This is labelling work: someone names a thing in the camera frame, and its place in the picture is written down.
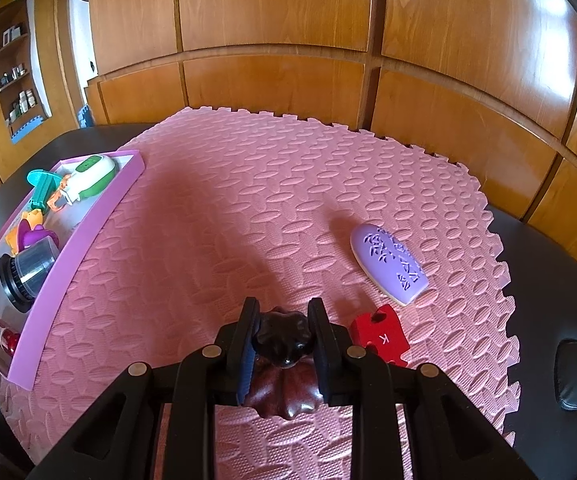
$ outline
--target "teal plastic piece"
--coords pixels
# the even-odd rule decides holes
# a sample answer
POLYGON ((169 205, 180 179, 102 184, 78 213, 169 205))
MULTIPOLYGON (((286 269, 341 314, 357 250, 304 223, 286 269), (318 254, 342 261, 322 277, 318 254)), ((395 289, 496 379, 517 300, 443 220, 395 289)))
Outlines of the teal plastic piece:
POLYGON ((56 192, 62 177, 50 171, 32 170, 28 172, 26 180, 31 186, 35 187, 33 196, 30 198, 30 208, 40 209, 42 214, 46 214, 48 212, 48 204, 46 202, 56 192))

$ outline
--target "yellow toy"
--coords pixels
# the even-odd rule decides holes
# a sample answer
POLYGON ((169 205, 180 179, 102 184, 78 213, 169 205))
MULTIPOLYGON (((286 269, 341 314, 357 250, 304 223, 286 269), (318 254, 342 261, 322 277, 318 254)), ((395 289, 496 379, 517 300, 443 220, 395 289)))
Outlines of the yellow toy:
MULTIPOLYGON (((41 209, 34 209, 33 211, 24 211, 22 212, 21 219, 28 221, 31 230, 36 225, 44 223, 44 215, 42 214, 41 209)), ((20 252, 19 248, 17 247, 17 226, 11 229, 11 231, 6 235, 4 240, 11 247, 12 256, 17 256, 17 253, 20 252)))

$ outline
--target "dark brown carved object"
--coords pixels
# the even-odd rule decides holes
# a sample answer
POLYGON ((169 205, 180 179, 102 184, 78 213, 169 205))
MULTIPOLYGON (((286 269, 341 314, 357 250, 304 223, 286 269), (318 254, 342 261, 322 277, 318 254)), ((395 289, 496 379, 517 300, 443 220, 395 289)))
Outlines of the dark brown carved object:
POLYGON ((315 412, 322 396, 310 356, 313 335, 306 316, 275 307, 262 314, 252 345, 257 355, 244 405, 262 418, 279 415, 293 420, 300 413, 315 412))

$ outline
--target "embossed pattern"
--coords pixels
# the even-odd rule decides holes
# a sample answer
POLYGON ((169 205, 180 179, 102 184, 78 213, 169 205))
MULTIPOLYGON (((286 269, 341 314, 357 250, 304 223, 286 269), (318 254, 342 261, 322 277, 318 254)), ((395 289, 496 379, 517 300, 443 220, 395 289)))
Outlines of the embossed pattern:
MULTIPOLYGON (((62 302, 33 392, 0 377, 0 406, 40 460, 130 363, 179 361, 243 299, 305 311, 322 296, 349 325, 385 303, 351 253, 362 222, 404 241, 429 288, 397 312, 411 367, 431 361, 501 432, 517 409, 515 304, 493 216, 464 166, 345 126, 187 108, 134 139, 146 171, 98 234, 62 302)), ((351 409, 286 422, 217 410, 219 478, 348 478, 351 409)), ((405 434, 403 419, 401 433, 405 434)), ((405 439, 405 462, 408 446, 405 439)))

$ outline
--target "black lid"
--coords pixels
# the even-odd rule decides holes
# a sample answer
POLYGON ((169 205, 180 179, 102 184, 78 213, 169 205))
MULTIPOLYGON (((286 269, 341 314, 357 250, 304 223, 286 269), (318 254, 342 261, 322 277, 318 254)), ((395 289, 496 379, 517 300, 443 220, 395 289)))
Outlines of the black lid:
POLYGON ((0 257, 0 281, 6 297, 12 306, 22 314, 26 314, 33 306, 33 297, 24 289, 24 285, 15 268, 15 258, 10 254, 0 257))

